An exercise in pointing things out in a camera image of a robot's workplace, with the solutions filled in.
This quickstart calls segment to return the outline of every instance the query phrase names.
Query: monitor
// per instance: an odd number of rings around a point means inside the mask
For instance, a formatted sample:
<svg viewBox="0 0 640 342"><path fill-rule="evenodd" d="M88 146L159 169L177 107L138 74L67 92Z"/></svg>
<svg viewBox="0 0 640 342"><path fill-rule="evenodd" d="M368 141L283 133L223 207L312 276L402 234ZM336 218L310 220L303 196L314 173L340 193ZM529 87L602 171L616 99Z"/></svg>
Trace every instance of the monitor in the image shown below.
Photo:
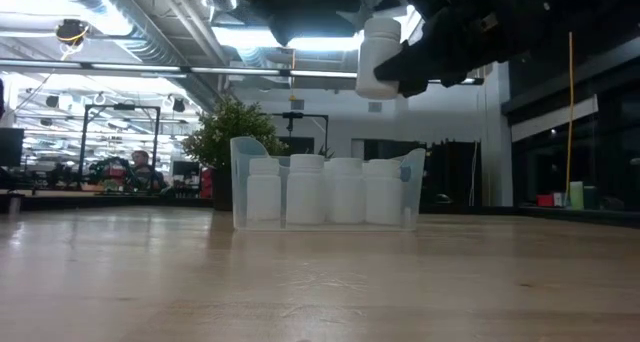
<svg viewBox="0 0 640 342"><path fill-rule="evenodd" d="M0 166L20 167L22 162L22 140L24 130L20 128L0 128Z"/></svg>
<svg viewBox="0 0 640 342"><path fill-rule="evenodd" d="M200 163L189 161L174 161L173 162L173 175L174 176L199 176L200 175Z"/></svg>

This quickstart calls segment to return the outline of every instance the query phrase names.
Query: table surface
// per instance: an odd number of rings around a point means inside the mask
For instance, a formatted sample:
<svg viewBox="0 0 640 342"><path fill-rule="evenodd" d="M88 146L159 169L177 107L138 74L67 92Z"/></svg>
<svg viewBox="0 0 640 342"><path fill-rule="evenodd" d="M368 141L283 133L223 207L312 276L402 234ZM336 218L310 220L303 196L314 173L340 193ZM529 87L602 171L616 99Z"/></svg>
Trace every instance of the table surface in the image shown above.
<svg viewBox="0 0 640 342"><path fill-rule="evenodd" d="M203 209L0 217L0 340L638 341L640 231L420 222L232 233Z"/></svg>

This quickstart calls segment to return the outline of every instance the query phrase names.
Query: potted plant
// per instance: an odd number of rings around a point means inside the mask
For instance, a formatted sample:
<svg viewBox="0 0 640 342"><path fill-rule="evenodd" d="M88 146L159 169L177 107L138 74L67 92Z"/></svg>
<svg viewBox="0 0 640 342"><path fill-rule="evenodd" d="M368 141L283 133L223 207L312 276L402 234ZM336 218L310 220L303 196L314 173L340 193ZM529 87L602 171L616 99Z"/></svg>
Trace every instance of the potted plant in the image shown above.
<svg viewBox="0 0 640 342"><path fill-rule="evenodd" d="M258 103L246 105L233 95L219 99L211 115L200 115L201 127L183 142L185 153L213 168L213 205L218 211L231 211L232 138L248 136L262 143L269 154L278 155L285 145L276 137L271 117Z"/></svg>

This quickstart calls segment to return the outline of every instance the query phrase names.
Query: clear plastic bin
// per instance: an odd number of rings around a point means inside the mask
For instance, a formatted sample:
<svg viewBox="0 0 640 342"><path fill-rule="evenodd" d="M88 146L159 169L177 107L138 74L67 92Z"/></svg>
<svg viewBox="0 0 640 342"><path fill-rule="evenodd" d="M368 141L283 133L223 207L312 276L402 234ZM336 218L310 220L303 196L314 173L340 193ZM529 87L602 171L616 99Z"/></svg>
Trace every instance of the clear plastic bin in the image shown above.
<svg viewBox="0 0 640 342"><path fill-rule="evenodd" d="M320 224L287 223L287 179L289 176L289 157L278 157L281 181L280 218L276 220L249 220L247 218L247 181L250 176L249 164L253 158L270 157L262 144L250 137L237 137L231 140L231 163L233 183L233 224L239 230L263 231L412 231L416 228L422 190L424 170L424 149L415 149L406 156L395 158L401 161L400 179L403 185L401 217L388 223L338 224L325 222Z"/></svg>

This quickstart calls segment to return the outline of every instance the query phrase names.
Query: man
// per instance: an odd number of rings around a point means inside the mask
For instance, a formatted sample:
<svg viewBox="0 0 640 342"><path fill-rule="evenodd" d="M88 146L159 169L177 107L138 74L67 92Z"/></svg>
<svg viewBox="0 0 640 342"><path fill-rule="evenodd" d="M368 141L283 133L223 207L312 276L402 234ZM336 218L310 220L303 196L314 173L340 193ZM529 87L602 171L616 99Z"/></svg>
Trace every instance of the man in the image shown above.
<svg viewBox="0 0 640 342"><path fill-rule="evenodd" d="M133 160L133 172L142 185L149 186L149 181L153 178L154 189L164 188L164 177L162 173L155 172L149 165L149 154L146 151L133 152L131 159Z"/></svg>

